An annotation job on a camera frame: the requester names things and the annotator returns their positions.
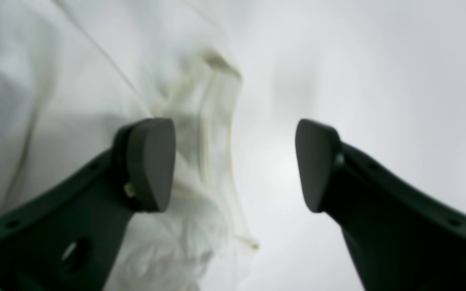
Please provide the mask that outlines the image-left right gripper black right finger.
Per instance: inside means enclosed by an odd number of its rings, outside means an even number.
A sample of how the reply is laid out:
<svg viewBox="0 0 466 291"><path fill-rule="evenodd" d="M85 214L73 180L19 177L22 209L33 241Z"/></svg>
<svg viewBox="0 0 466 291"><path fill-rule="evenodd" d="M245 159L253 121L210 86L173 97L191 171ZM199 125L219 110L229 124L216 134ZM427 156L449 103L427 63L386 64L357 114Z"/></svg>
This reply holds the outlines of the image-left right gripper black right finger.
<svg viewBox="0 0 466 291"><path fill-rule="evenodd" d="M295 147L305 204L340 226L366 291L466 291L466 215L328 125L300 120Z"/></svg>

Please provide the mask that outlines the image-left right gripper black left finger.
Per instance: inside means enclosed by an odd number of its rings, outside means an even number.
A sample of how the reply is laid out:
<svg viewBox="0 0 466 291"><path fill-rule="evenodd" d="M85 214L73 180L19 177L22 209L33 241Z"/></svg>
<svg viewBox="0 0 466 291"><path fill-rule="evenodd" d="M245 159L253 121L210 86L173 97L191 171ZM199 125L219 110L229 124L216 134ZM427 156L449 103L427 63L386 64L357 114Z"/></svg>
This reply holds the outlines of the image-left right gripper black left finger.
<svg viewBox="0 0 466 291"><path fill-rule="evenodd" d="M126 125L113 145L40 197L0 217L0 291L101 291L137 213L171 197L170 118Z"/></svg>

